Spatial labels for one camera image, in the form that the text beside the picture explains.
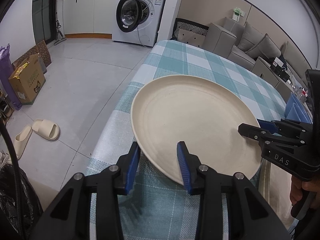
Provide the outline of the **right hand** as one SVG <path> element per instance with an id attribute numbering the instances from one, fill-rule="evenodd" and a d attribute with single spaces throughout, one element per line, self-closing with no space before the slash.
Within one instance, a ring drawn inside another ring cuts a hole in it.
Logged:
<path id="1" fill-rule="evenodd" d="M 292 205 L 295 205 L 298 201 L 302 199 L 303 192 L 310 191 L 315 192 L 316 196 L 310 205 L 311 208 L 319 208 L 319 193 L 320 193 L 320 181 L 319 178 L 315 178 L 312 181 L 301 181 L 295 176 L 291 177 L 291 191 L 290 191 L 290 201 Z"/>

